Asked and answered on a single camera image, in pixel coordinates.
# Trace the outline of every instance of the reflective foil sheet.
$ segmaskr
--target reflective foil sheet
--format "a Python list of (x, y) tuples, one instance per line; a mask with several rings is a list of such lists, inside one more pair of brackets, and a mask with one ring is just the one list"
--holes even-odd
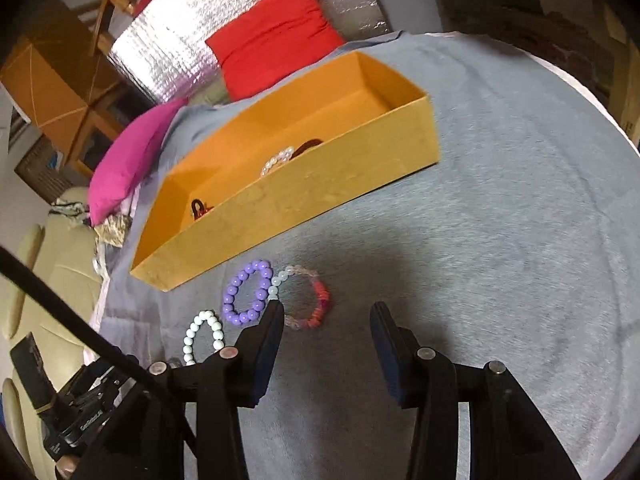
[[(111, 62), (156, 102), (190, 96), (222, 76), (205, 40), (258, 0), (153, 0), (115, 41)], [(319, 0), (346, 41), (389, 32), (376, 0)]]

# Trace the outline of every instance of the orange cardboard box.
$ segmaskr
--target orange cardboard box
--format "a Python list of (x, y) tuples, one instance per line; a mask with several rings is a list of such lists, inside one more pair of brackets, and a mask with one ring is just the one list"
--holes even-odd
[[(322, 144), (260, 177), (275, 153), (311, 139)], [(365, 54), (345, 54), (268, 94), (171, 170), (131, 273), (171, 290), (439, 158), (425, 92)], [(212, 207), (196, 221), (194, 199)]]

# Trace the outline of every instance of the gray fabric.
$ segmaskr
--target gray fabric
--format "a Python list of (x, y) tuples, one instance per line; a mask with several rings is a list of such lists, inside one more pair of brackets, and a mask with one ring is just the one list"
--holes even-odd
[[(364, 52), (429, 92), (442, 161), (163, 294), (128, 275), (159, 184), (260, 96), (183, 109), (140, 193), (101, 332), (144, 364), (175, 360), (190, 319), (220, 311), (239, 267), (255, 257), (302, 264), (321, 273), (335, 308), (316, 332), (285, 331), (267, 396), (241, 410), (251, 478), (404, 475), (414, 413), (387, 394), (368, 328), (370, 306), (384, 300), (400, 326), (454, 362), (504, 361), (583, 478), (599, 480), (640, 433), (638, 154), (515, 49), (465, 36), (392, 39)], [(312, 301), (301, 278), (282, 291), (285, 306)], [(225, 330), (235, 341), (238, 330)], [(210, 343), (196, 339), (196, 358)], [(468, 418), (461, 427), (463, 478)], [(195, 478), (193, 462), (188, 471)]]

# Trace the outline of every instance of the metal bolt head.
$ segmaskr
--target metal bolt head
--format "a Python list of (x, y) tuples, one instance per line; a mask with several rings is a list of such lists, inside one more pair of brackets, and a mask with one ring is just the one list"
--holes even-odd
[(425, 361), (430, 361), (434, 357), (436, 357), (436, 351), (433, 348), (429, 348), (428, 346), (423, 346), (422, 348), (418, 348), (416, 352), (420, 359)]
[(491, 370), (496, 375), (505, 373), (506, 369), (507, 367), (504, 365), (504, 363), (501, 363), (500, 361), (489, 362), (489, 370)]
[(238, 349), (235, 346), (225, 346), (218, 355), (223, 359), (233, 359), (238, 355)]
[(151, 375), (164, 374), (165, 371), (166, 363), (162, 361), (155, 362), (149, 367), (149, 373), (151, 373)]

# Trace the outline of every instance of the bracelet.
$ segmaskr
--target bracelet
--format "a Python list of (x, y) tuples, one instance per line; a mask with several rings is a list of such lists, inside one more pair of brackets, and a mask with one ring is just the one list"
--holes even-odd
[(193, 216), (194, 220), (197, 220), (198, 218), (204, 216), (205, 213), (208, 213), (212, 209), (213, 206), (207, 207), (206, 204), (202, 202), (202, 200), (198, 200), (197, 198), (191, 201), (191, 215)]
[(213, 331), (213, 349), (217, 352), (225, 347), (225, 333), (222, 332), (222, 323), (218, 321), (218, 318), (214, 316), (211, 310), (201, 310), (200, 313), (193, 318), (193, 323), (191, 323), (187, 329), (187, 336), (184, 338), (182, 352), (184, 352), (184, 363), (187, 366), (196, 364), (193, 358), (193, 339), (205, 321)]
[(296, 149), (293, 146), (289, 146), (277, 155), (272, 156), (269, 160), (267, 160), (267, 163), (262, 168), (260, 176), (265, 176), (267, 173), (269, 173), (270, 169), (276, 166), (279, 162), (283, 164), (287, 162), (291, 158), (295, 150)]
[(286, 282), (289, 276), (308, 276), (311, 284), (313, 285), (316, 296), (318, 297), (318, 306), (315, 307), (311, 313), (309, 319), (297, 319), (290, 314), (285, 314), (284, 324), (293, 330), (300, 330), (303, 328), (318, 328), (322, 323), (322, 319), (331, 310), (331, 296), (329, 291), (324, 286), (324, 283), (318, 279), (318, 273), (315, 270), (308, 270), (301, 266), (288, 265), (281, 270), (277, 276), (274, 276), (271, 280), (271, 286), (267, 289), (269, 293), (267, 301), (278, 299), (278, 288)]
[[(261, 275), (261, 278), (260, 282), (258, 282), (258, 288), (255, 290), (255, 300), (250, 309), (238, 313), (234, 307), (235, 296), (239, 287), (256, 271)], [(240, 326), (258, 319), (260, 312), (264, 309), (264, 300), (268, 296), (267, 289), (271, 286), (270, 278), (272, 276), (271, 264), (265, 260), (255, 260), (250, 264), (246, 264), (244, 269), (231, 279), (231, 283), (222, 296), (222, 312), (225, 314), (226, 320), (236, 326)]]

